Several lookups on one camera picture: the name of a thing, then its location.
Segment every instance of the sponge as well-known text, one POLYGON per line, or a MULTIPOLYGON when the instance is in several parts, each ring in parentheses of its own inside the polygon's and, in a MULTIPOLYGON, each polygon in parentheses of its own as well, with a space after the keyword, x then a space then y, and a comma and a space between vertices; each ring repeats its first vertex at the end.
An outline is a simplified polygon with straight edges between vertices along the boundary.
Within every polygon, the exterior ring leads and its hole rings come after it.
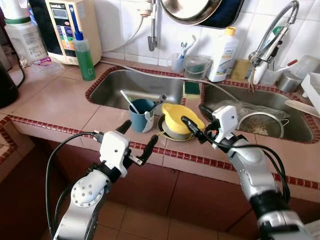
POLYGON ((185 81, 183 84, 183 97, 185 99, 200 99, 199 83, 185 81))

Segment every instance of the stainless steel sink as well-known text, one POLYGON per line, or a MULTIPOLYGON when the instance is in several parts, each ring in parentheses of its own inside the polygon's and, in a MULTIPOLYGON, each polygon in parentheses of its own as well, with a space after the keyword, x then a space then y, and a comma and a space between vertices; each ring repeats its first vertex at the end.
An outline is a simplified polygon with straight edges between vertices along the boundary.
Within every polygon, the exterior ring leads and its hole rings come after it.
MULTIPOLYGON (((262 105, 273 109, 279 109, 285 111, 290 115, 290 122, 284 126, 284 139, 309 142, 313 139, 313 133, 309 128, 303 114, 292 107, 285 105, 285 100, 289 98, 279 93, 256 90, 252 95, 248 94, 248 89, 237 86, 219 85, 223 89, 227 90, 237 99, 243 102, 247 102, 254 105, 262 105)), ((230 96, 222 92, 221 90, 207 85, 205 87, 204 104, 214 110, 214 105, 222 100, 232 100, 230 96)))
MULTIPOLYGON (((99 105, 118 109, 128 109, 128 103, 121 95, 123 89, 131 100, 157 100, 161 94, 166 94, 166 103, 180 104, 183 96, 183 81, 161 77, 148 76, 130 70, 111 72, 91 93, 90 100, 99 105)), ((155 114, 161 115, 161 106, 155 114)))

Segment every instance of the metal colander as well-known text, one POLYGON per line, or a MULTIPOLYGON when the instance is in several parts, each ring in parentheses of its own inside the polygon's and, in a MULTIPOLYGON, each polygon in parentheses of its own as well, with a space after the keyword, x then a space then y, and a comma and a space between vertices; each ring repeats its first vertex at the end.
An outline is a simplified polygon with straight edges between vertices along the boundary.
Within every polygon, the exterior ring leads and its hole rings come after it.
POLYGON ((266 112, 254 112, 244 116, 238 123, 238 129, 243 132, 267 135, 275 138, 284 136, 284 126, 276 116, 266 112))

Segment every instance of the dish soap bottle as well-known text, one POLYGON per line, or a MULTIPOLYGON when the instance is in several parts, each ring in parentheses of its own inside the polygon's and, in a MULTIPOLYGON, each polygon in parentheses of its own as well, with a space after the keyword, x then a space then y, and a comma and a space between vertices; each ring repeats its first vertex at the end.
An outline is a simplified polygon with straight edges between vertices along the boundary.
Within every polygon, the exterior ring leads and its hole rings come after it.
POLYGON ((84 38, 82 31, 74 33, 75 39, 73 45, 75 55, 79 63, 82 78, 85 81, 91 81, 96 78, 94 63, 92 61, 88 39, 84 38))
POLYGON ((213 64, 208 68, 207 78, 211 82, 220 82, 226 79, 227 70, 233 60, 239 40, 235 37, 236 28, 229 26, 225 29, 222 39, 219 41, 217 49, 211 56, 213 64))

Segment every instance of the tiled countertop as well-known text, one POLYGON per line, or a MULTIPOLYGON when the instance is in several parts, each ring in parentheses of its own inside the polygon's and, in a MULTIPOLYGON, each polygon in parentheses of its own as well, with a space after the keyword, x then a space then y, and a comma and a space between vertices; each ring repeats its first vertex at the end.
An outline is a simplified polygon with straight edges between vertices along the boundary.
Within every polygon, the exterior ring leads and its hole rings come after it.
MULTIPOLYGON (((167 67, 115 59, 110 61, 134 68, 169 71, 167 67)), ((111 67, 113 65, 98 63, 95 66, 96 76, 101 76, 111 67)), ((61 142, 79 131, 114 130, 130 118, 128 110, 89 102, 85 93, 95 81, 83 81, 76 66, 65 65, 62 72, 52 75, 26 68, 25 75, 25 82, 19 88, 19 98, 13 104, 0 108, 0 114, 8 115, 20 133, 61 142)), ((199 103, 200 100, 187 99, 185 105, 202 117, 199 103)), ((133 153, 140 154, 156 132, 155 127, 147 133, 136 133, 130 129, 126 135, 132 141, 133 153)), ((279 154, 290 176, 292 196, 320 202, 320 142, 304 144, 252 133, 242 134, 249 142, 266 145, 279 154)), ((100 148, 88 137, 74 139, 70 144, 96 151, 100 148)), ((226 155, 209 144, 200 145, 196 140, 173 142, 162 136, 154 152, 149 161, 151 164, 239 184, 237 173, 226 155)))

